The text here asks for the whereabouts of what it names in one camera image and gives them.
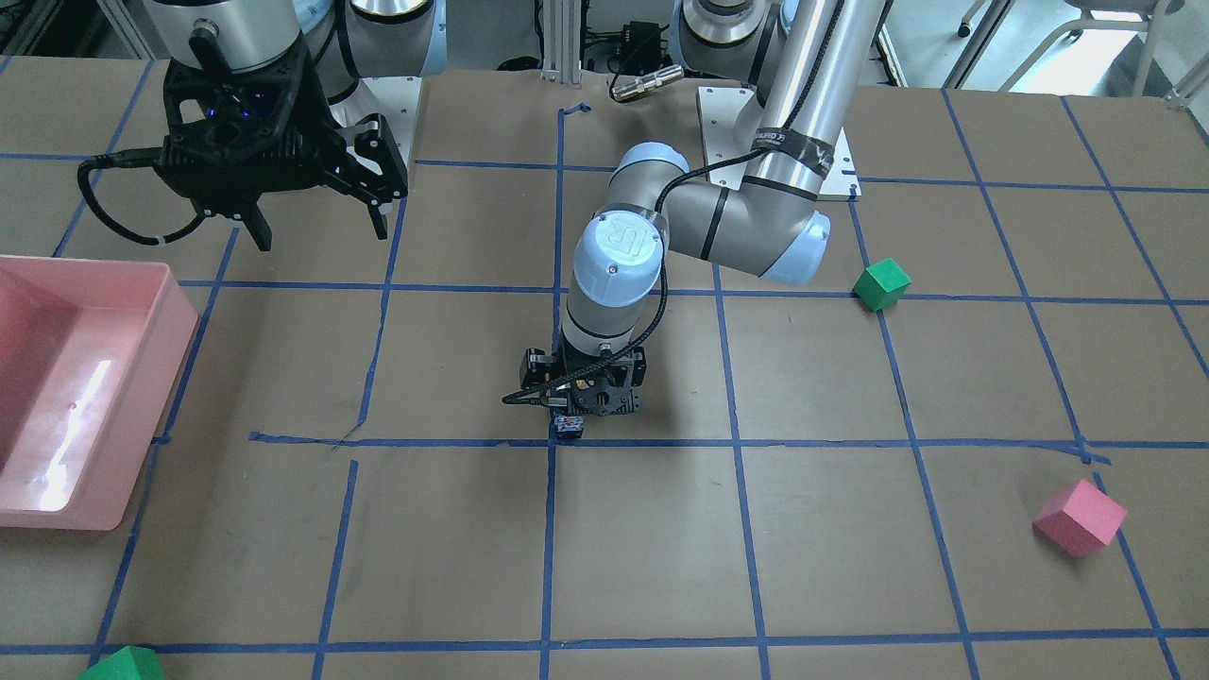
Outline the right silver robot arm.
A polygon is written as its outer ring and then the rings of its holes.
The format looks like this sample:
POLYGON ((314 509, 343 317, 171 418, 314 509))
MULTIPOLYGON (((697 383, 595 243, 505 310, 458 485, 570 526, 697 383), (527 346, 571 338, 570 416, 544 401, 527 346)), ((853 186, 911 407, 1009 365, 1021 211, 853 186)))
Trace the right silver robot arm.
POLYGON ((260 250, 266 194, 330 188, 387 237, 405 159, 369 77, 449 64, 442 1, 147 1, 170 56, 154 169, 199 219, 238 221, 260 250))

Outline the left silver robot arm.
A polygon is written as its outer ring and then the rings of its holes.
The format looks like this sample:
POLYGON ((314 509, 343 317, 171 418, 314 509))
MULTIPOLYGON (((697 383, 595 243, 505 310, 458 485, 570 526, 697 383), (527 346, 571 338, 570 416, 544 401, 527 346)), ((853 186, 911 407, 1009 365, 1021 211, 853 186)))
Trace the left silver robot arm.
POLYGON ((835 143, 885 5, 881 1, 679 1, 673 59, 753 90, 737 119, 737 181, 708 181, 663 143, 621 156, 604 204, 583 229, 557 348, 528 348, 510 405, 559 417, 635 413, 644 376, 636 332, 653 290, 669 293, 669 250, 800 287, 825 257, 817 211, 835 143))

